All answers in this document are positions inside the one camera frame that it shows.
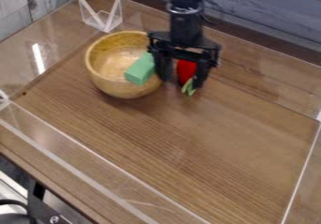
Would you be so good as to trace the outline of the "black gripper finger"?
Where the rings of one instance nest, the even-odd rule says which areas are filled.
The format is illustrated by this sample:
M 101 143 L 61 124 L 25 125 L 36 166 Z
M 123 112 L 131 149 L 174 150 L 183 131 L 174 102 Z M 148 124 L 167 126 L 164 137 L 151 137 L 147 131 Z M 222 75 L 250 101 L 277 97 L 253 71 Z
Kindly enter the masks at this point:
M 199 59 L 196 62 L 196 69 L 192 75 L 191 86 L 194 89 L 198 89 L 203 86 L 203 83 L 208 77 L 211 70 L 211 62 L 206 59 Z
M 171 56 L 166 52 L 152 52 L 155 72 L 163 82 L 167 82 L 172 73 L 172 61 Z

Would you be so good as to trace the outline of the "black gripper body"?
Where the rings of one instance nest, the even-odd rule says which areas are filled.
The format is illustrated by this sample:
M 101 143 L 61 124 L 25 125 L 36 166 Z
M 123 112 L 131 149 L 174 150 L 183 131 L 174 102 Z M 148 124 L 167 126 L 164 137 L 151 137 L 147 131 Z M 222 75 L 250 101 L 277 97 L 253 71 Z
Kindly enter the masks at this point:
M 172 59 L 198 62 L 199 59 L 210 61 L 210 67 L 218 66 L 220 45 L 203 35 L 200 5 L 196 7 L 176 7 L 167 4 L 170 14 L 170 30 L 150 31 L 148 52 L 166 52 Z

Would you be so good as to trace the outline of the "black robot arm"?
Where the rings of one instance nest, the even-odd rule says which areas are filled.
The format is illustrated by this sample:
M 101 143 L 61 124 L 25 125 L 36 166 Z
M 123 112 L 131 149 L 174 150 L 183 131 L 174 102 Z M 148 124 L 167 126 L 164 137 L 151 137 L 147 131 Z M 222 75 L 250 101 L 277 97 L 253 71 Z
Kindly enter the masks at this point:
M 171 77 L 172 59 L 195 63 L 191 86 L 199 89 L 212 67 L 219 65 L 222 46 L 203 35 L 203 0 L 170 0 L 170 30 L 147 33 L 148 53 L 152 56 L 155 72 L 162 81 Z

